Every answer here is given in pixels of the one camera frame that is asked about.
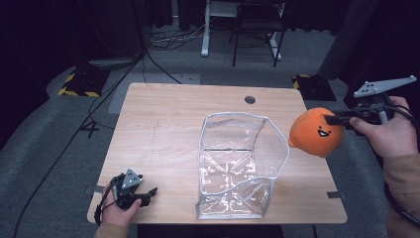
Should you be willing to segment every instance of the chair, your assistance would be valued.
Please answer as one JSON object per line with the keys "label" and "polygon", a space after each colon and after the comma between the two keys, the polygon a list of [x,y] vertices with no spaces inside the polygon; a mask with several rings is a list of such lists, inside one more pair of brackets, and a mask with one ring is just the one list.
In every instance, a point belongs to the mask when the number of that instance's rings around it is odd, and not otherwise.
{"label": "chair", "polygon": [[235,52],[233,66],[235,66],[238,48],[260,48],[256,45],[238,45],[239,36],[241,34],[269,34],[266,42],[275,41],[274,36],[276,32],[280,33],[277,44],[277,51],[274,57],[274,67],[277,65],[277,60],[280,52],[283,36],[287,28],[284,26],[284,13],[280,14],[279,6],[283,3],[289,2],[287,0],[243,0],[238,6],[238,13],[235,22],[234,30],[232,31],[229,42],[235,33]]}

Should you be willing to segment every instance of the transparent plastic container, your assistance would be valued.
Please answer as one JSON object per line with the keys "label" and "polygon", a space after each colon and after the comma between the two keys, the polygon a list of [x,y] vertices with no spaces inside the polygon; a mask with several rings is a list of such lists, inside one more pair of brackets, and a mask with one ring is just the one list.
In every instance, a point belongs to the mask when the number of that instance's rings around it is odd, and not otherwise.
{"label": "transparent plastic container", "polygon": [[288,156],[287,141],[269,118],[208,115],[199,143],[197,219],[263,218]]}

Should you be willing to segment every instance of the hand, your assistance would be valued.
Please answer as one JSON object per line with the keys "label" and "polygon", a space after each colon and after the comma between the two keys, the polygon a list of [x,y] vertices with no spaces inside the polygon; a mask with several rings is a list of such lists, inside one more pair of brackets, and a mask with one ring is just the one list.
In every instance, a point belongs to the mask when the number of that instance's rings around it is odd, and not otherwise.
{"label": "hand", "polygon": [[[105,194],[106,189],[110,185],[111,184],[108,184],[104,187],[102,194]],[[142,200],[137,199],[128,210],[123,210],[115,203],[114,191],[111,188],[103,204],[103,208],[106,208],[102,211],[102,222],[119,225],[122,227],[129,227],[131,220],[139,210],[141,203]]]}
{"label": "hand", "polygon": [[[401,105],[408,108],[405,98],[389,98],[391,99],[392,105]],[[382,158],[399,157],[418,153],[416,130],[408,119],[397,112],[395,112],[393,118],[385,124],[371,125],[356,117],[350,119],[350,124],[356,130],[367,136],[373,149]]]}

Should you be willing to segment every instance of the wooden table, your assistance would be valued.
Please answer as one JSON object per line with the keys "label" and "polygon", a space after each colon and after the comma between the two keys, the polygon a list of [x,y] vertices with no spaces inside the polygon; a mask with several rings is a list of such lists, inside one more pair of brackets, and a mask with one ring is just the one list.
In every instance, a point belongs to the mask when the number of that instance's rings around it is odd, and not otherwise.
{"label": "wooden table", "polygon": [[[249,104],[246,96],[256,102]],[[263,219],[197,220],[198,141],[206,115],[238,111],[267,116],[288,138],[293,121],[306,110],[299,91],[286,88],[133,83],[112,138],[98,185],[128,168],[144,176],[137,193],[158,187],[134,223],[286,224],[344,223],[346,211],[325,160],[291,149]],[[101,193],[95,192],[88,220]]]}

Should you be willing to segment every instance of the jacket sleeve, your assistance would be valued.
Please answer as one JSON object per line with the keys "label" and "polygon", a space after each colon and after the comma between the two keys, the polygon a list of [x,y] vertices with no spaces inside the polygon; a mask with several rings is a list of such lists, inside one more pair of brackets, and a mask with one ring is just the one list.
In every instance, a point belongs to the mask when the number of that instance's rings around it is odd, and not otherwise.
{"label": "jacket sleeve", "polygon": [[110,223],[102,223],[93,238],[126,238],[129,229]]}
{"label": "jacket sleeve", "polygon": [[[383,159],[383,174],[397,203],[420,220],[420,154]],[[388,204],[386,231],[389,237],[420,237],[420,228]]]}

